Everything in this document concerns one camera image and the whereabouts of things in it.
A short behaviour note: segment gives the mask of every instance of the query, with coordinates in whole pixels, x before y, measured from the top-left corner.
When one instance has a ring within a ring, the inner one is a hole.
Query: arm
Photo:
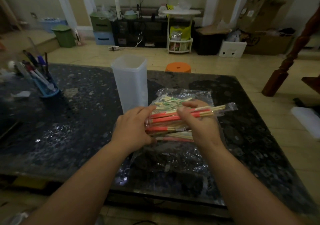
[[[133,151],[155,140],[144,121],[155,109],[138,107],[121,115],[111,142],[99,150],[22,225],[94,224],[116,172]]]
[[[203,104],[201,101],[184,103],[192,108]],[[199,120],[186,109],[179,109],[178,114],[191,127],[194,141],[237,224],[302,225],[294,213],[225,148],[214,118]]]

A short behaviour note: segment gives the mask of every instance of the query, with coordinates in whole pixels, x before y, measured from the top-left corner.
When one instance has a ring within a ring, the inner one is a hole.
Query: granite countertop
[[[14,77],[0,86],[10,115],[22,126],[0,146],[0,173],[65,181],[107,144],[117,117],[122,114],[110,68],[50,64],[62,93],[40,99],[25,79]],[[281,201],[297,213],[316,214],[297,173],[254,108],[240,83],[232,76],[148,71],[151,103],[164,87],[212,91],[215,106],[236,102],[238,110],[219,117],[226,145]],[[10,93],[31,91],[25,100]],[[225,206],[211,175],[158,170],[150,172],[128,157],[119,169],[112,190],[162,198]]]

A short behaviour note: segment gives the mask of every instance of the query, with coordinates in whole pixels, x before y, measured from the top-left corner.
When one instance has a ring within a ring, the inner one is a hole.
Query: blue pen holder
[[[51,78],[51,83],[54,85],[56,91],[52,91],[49,88],[47,88],[47,86],[42,82],[39,81],[37,78],[33,78],[35,85],[38,87],[38,89],[40,90],[40,92],[42,93],[42,96],[40,96],[40,98],[50,98],[53,97],[55,95],[57,95],[60,92],[60,89],[58,88],[56,82],[54,81],[54,79],[52,78],[52,76],[50,74],[48,74]]]

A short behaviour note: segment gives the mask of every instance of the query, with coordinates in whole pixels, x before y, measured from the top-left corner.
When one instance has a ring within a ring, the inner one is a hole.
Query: left hand
[[[136,107],[118,117],[111,142],[128,154],[144,145],[156,143],[156,139],[146,134],[145,120],[156,109],[156,106]]]

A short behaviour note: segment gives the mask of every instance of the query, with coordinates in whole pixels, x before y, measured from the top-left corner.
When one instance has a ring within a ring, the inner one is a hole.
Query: orange stool
[[[167,65],[166,71],[191,73],[191,67],[187,63],[174,62]]]

